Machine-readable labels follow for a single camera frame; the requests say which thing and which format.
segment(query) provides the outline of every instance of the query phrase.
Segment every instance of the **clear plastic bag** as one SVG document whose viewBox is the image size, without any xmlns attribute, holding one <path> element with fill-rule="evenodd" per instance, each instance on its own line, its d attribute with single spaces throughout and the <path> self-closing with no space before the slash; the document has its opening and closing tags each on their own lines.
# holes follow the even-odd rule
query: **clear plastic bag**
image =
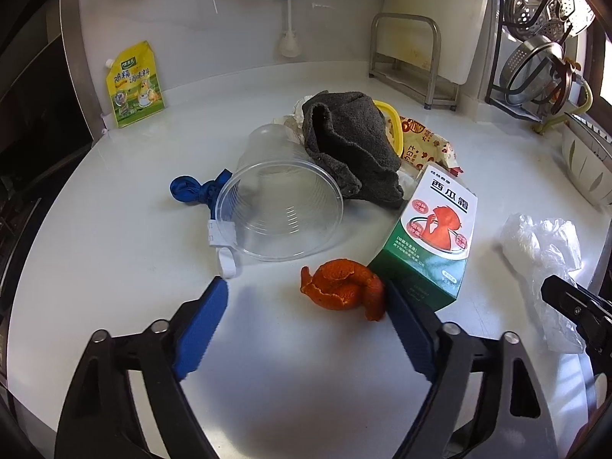
<svg viewBox="0 0 612 459">
<path fill-rule="evenodd" d="M 575 285 L 571 271 L 581 267 L 580 244 L 571 221 L 534 221 L 528 215 L 511 215 L 501 231 L 504 255 L 527 280 L 529 295 L 544 329 L 549 349 L 565 354 L 581 354 L 586 347 L 576 325 L 542 300 L 544 280 L 552 275 Z"/>
</svg>

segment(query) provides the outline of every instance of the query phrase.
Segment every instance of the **cutting board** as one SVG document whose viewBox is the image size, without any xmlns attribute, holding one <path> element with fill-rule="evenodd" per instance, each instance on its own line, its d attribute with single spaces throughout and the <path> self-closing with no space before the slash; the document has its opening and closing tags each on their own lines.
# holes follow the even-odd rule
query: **cutting board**
<svg viewBox="0 0 612 459">
<path fill-rule="evenodd" d="M 430 17 L 442 35 L 439 75 L 457 84 L 467 81 L 480 36 L 487 0 L 385 0 L 384 12 Z M 433 37 L 424 22 L 383 19 L 378 52 L 429 69 Z"/>
</svg>

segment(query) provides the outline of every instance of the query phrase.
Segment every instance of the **plastic cup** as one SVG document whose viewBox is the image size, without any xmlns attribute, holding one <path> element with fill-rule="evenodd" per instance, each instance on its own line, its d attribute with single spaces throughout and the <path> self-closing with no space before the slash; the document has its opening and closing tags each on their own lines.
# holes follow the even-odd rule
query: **plastic cup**
<svg viewBox="0 0 612 459">
<path fill-rule="evenodd" d="M 260 260 L 289 260 L 321 249 L 340 224 L 340 188 L 279 124 L 249 135 L 215 215 L 235 249 Z"/>
</svg>

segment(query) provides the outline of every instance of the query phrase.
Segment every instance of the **gray cloth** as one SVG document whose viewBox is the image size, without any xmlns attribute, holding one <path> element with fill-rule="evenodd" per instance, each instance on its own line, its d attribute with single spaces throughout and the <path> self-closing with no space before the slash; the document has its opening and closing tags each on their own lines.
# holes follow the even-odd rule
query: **gray cloth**
<svg viewBox="0 0 612 459">
<path fill-rule="evenodd" d="M 306 152 L 334 178 L 344 198 L 402 205 L 401 161 L 369 96 L 322 91 L 304 103 L 302 112 Z"/>
</svg>

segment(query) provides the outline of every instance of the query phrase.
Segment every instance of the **green and white box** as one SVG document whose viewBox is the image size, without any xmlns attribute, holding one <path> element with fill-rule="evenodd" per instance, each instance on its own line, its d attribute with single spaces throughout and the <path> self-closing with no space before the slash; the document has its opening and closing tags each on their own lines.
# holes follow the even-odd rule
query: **green and white box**
<svg viewBox="0 0 612 459">
<path fill-rule="evenodd" d="M 439 310 L 457 300 L 472 242 L 478 199 L 430 163 L 369 268 L 400 280 L 417 300 Z"/>
</svg>

